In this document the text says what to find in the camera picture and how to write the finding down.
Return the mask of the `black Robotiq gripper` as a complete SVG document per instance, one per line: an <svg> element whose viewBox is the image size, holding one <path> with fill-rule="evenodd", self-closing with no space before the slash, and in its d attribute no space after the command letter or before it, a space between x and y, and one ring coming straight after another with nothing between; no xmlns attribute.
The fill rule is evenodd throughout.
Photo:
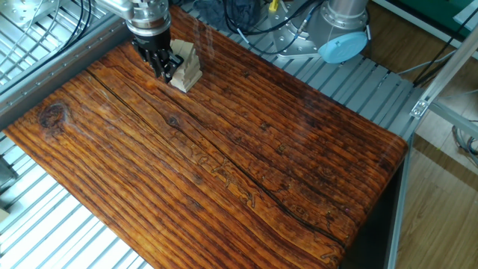
<svg viewBox="0 0 478 269"><path fill-rule="evenodd" d="M143 60L149 61L150 67L153 69L156 78L164 78L169 83L176 70L184 63L184 59L179 55L169 53L171 34L165 31L154 36L136 35L132 40L134 49Z"/></svg>

